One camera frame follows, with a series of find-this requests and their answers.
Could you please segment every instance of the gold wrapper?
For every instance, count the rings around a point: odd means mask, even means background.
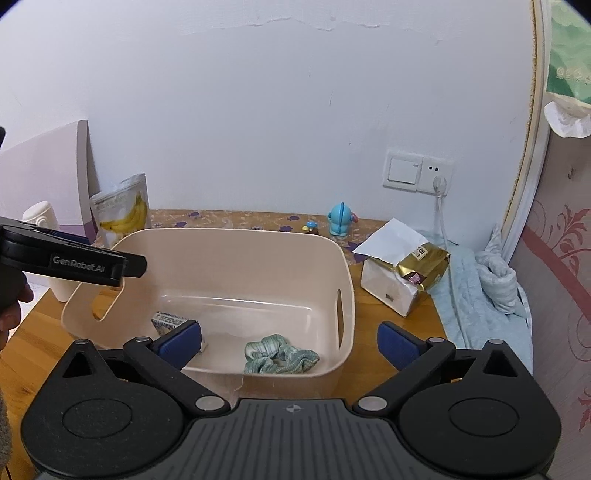
[[[420,291],[435,285],[449,265],[449,252],[426,243],[407,255],[396,265],[396,271]]]

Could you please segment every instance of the crosshair logo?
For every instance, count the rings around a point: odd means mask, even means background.
[[[292,403],[291,405],[286,406],[285,408],[289,413],[298,413],[301,410],[299,405]]]

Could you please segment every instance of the white trim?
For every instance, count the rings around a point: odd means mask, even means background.
[[[509,212],[503,225],[503,237],[505,241],[501,254],[507,262],[515,252],[521,232],[530,214],[531,205],[538,189],[542,167],[544,166],[546,148],[550,135],[550,126],[544,117],[543,108],[548,103],[544,89],[548,63],[550,61],[551,12],[546,0],[533,1],[537,39],[534,104],[524,161],[521,172],[519,173],[515,193],[509,206]]]

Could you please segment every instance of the banana package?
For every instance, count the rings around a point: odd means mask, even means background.
[[[130,233],[150,228],[150,207],[145,174],[134,175],[115,190],[100,192],[90,198],[90,208],[99,235],[107,248]]]

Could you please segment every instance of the basket handle hole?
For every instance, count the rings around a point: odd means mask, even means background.
[[[336,323],[339,333],[339,348],[343,343],[343,299],[341,298],[340,290],[337,292],[336,296]]]
[[[113,302],[121,293],[122,287],[105,287],[102,288],[94,300],[92,300],[92,316],[97,321],[101,321]]]

